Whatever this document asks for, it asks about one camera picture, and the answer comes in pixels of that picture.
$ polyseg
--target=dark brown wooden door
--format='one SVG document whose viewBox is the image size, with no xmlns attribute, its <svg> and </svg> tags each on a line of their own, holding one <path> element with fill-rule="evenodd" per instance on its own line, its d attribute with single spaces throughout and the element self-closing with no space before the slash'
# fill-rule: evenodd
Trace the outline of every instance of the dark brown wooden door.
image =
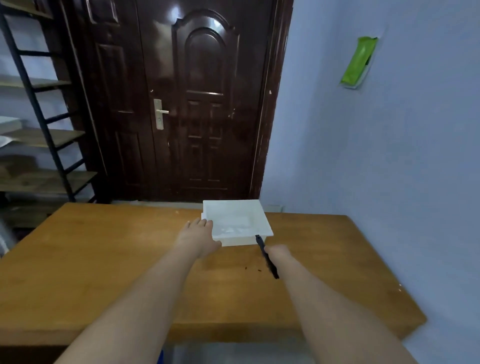
<svg viewBox="0 0 480 364">
<path fill-rule="evenodd" d="M 117 199 L 155 200 L 156 161 L 134 0 L 74 0 L 83 76 L 108 178 Z"/>
<path fill-rule="evenodd" d="M 74 1 L 115 197 L 247 198 L 274 0 Z"/>
<path fill-rule="evenodd" d="M 247 198 L 272 0 L 138 0 L 159 195 Z M 161 99 L 164 129 L 155 121 Z"/>
</svg>

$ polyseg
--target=wooden table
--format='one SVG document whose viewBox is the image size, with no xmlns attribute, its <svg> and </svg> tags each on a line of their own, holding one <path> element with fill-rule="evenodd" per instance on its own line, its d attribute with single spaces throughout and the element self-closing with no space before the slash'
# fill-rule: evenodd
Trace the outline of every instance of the wooden table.
<svg viewBox="0 0 480 364">
<path fill-rule="evenodd" d="M 0 345 L 68 345 L 172 245 L 200 210 L 66 204 L 0 260 Z M 400 338 L 425 316 L 346 216 L 267 213 L 274 236 L 311 272 L 374 311 Z M 197 261 L 168 339 L 301 336 L 281 280 L 257 245 Z"/>
</svg>

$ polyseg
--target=door frame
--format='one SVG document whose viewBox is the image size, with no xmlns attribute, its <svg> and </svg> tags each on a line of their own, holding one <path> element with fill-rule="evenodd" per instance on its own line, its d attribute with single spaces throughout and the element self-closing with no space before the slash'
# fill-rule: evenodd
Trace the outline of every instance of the door frame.
<svg viewBox="0 0 480 364">
<path fill-rule="evenodd" d="M 255 151 L 252 164 L 252 178 L 248 198 L 258 199 L 262 188 L 264 177 L 266 156 L 270 143 L 270 134 L 275 116 L 276 99 L 280 86 L 280 78 L 283 68 L 283 60 L 287 46 L 288 30 L 290 28 L 290 20 L 293 12 L 294 0 L 274 0 L 272 7 L 273 17 L 270 20 L 268 32 L 267 53 L 265 57 L 264 77 L 262 83 L 262 91 L 260 94 L 260 116 L 258 121 L 258 133 L 255 143 Z M 78 14 L 74 5 L 74 0 L 62 1 L 65 10 L 67 22 L 70 24 L 70 31 L 74 49 L 77 50 L 80 73 L 85 75 L 88 71 L 86 65 L 86 38 L 81 34 L 81 14 Z M 83 77 L 85 91 L 87 95 L 94 95 L 94 85 L 89 77 Z M 90 102 L 93 118 L 105 117 L 102 111 L 97 110 L 95 102 Z M 98 147 L 102 150 L 101 140 L 98 141 Z"/>
</svg>

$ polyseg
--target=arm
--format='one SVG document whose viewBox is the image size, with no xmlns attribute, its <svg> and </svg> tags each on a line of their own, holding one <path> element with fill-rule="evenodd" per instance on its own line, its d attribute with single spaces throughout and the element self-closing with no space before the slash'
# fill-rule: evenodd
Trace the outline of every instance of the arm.
<svg viewBox="0 0 480 364">
<path fill-rule="evenodd" d="M 156 363 L 195 260 L 220 246 L 212 221 L 187 222 L 174 247 L 87 327 L 56 364 Z"/>
<path fill-rule="evenodd" d="M 329 288 L 285 245 L 265 250 L 285 282 L 317 363 L 417 363 L 375 315 Z"/>
</svg>

